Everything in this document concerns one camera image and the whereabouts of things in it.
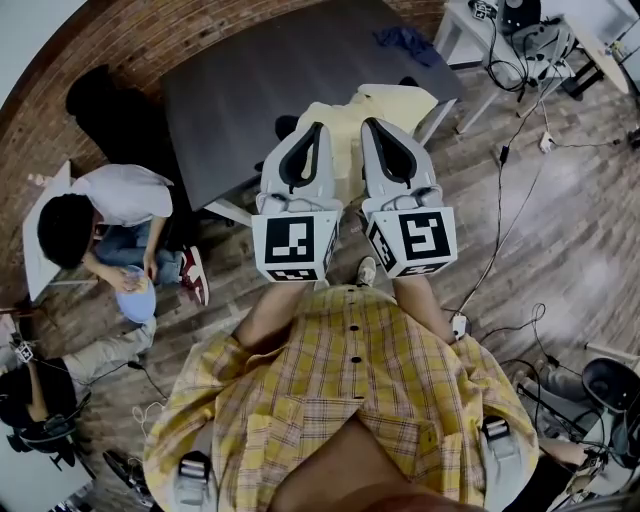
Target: blue cloth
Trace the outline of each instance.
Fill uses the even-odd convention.
[[[431,43],[414,28],[388,28],[374,32],[373,37],[376,38],[380,46],[404,48],[411,54],[411,57],[427,67],[437,64],[441,58]]]
[[[109,226],[104,237],[96,245],[94,252],[98,260],[110,267],[127,267],[135,265],[143,268],[142,258],[149,240],[151,221],[137,226]],[[170,252],[166,249],[156,251],[158,277],[156,284],[180,282],[180,267],[182,255],[180,252]]]

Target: person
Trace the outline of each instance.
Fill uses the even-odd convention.
[[[481,510],[493,415],[523,442],[524,487],[537,437],[496,360],[456,340],[424,276],[393,280],[394,300],[375,274],[367,257],[356,285],[270,284],[231,335],[194,346],[143,457],[163,510],[181,510],[194,444],[220,512]]]
[[[209,284],[198,249],[171,252],[160,247],[162,230],[173,213],[168,179],[138,165],[109,164],[77,179],[69,194],[51,199],[38,221],[44,255],[62,268],[81,263],[130,293],[138,281],[135,265],[159,284],[181,283],[209,303]],[[92,249],[96,224],[109,226]]]
[[[72,414],[86,396],[90,384],[116,365],[137,361],[137,354],[153,343],[156,320],[151,317],[123,336],[93,342],[63,357],[31,359],[0,375],[0,421],[24,429],[60,414]]]
[[[567,428],[557,416],[546,407],[537,405],[538,392],[542,403],[549,405],[555,412],[574,422],[588,432],[598,423],[602,411],[587,394],[582,376],[565,368],[554,368],[548,362],[539,359],[534,363],[534,379],[523,370],[518,370],[512,385],[519,393],[520,401],[536,421],[538,434],[545,438],[567,435]]]

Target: white t-shirt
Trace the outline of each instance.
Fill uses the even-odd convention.
[[[173,183],[139,165],[109,164],[78,178],[71,193],[87,196],[103,224],[130,227],[171,216],[168,185]]]

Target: gray table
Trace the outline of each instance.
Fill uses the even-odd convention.
[[[251,225],[223,197],[259,177],[254,165],[279,142],[276,118],[314,101],[346,104],[364,83],[412,76],[438,99],[424,144],[464,88],[444,60],[427,68],[376,43],[373,31],[402,24],[382,0],[329,0],[235,34],[167,73],[167,118],[192,209]]]

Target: yellow plaid shirt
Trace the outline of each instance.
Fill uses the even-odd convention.
[[[390,297],[341,286],[310,295],[277,351],[252,356],[227,334],[194,346],[149,436],[145,476],[167,512],[168,476],[213,421],[219,510],[266,511],[278,485],[354,414],[415,483],[482,506],[485,416],[538,443],[493,356],[447,345]]]

